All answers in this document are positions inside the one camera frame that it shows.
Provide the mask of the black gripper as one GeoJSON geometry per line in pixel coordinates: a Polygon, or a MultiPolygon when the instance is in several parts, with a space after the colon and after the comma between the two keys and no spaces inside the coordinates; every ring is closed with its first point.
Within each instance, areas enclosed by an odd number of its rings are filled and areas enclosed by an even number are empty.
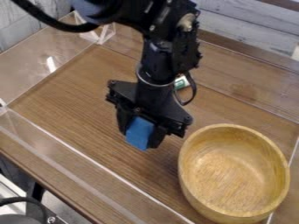
{"type": "Polygon", "coordinates": [[[157,149],[167,135],[185,137],[193,116],[174,96],[174,87],[153,87],[139,82],[111,80],[107,83],[107,101],[117,107],[117,121],[121,133],[135,117],[145,118],[154,124],[149,138],[149,147],[157,149]]]}

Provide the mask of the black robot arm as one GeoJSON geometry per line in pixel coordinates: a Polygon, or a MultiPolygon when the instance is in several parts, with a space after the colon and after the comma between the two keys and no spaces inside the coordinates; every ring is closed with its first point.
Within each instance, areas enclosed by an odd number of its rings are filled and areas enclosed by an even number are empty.
{"type": "Polygon", "coordinates": [[[111,80],[107,101],[117,107],[118,127],[139,150],[157,148],[165,137],[183,137],[193,116],[175,91],[175,79],[199,66],[201,11],[193,0],[70,0],[85,24],[66,24],[30,0],[11,0],[31,16],[65,32],[91,32],[119,23],[143,34],[137,81],[111,80]]]}

